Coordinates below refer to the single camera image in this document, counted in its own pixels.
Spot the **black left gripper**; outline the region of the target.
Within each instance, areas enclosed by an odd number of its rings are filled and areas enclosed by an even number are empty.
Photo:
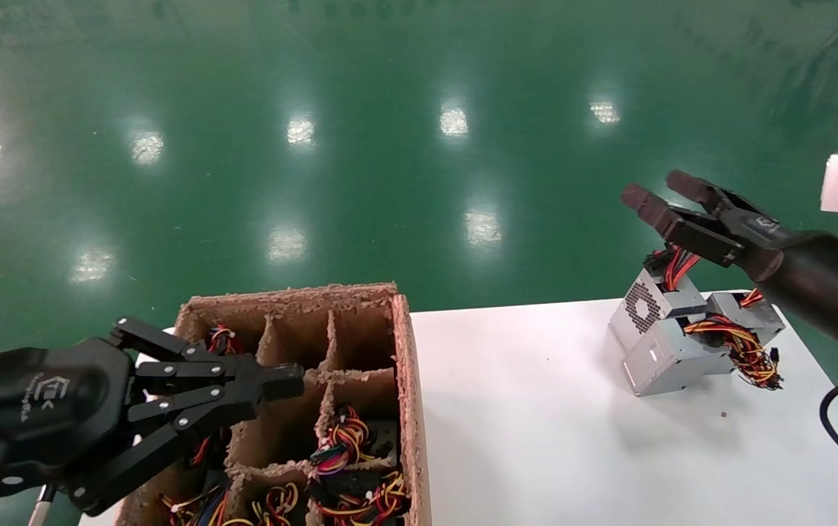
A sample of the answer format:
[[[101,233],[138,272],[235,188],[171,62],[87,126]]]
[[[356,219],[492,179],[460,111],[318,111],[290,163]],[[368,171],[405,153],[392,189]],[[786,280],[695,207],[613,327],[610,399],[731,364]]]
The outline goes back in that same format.
[[[110,342],[0,352],[0,498],[65,479],[117,429],[129,376],[134,392],[172,395],[217,389],[210,402],[172,412],[170,422],[102,465],[64,482],[72,503],[97,516],[135,492],[206,437],[249,422],[262,404],[299,397],[298,363],[262,366],[249,353],[212,352],[140,319],[117,320]],[[136,351],[145,361],[122,350]]]

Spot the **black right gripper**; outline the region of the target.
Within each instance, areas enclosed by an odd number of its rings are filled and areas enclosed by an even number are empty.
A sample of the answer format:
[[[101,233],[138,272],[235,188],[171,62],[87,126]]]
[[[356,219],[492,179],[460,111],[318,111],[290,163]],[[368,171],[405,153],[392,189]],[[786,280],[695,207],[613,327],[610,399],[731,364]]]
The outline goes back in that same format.
[[[665,242],[721,267],[736,263],[770,302],[838,342],[838,237],[827,231],[786,229],[762,216],[750,200],[682,170],[667,187],[706,213],[671,204],[635,183],[620,200]],[[727,210],[729,232],[716,218]]]

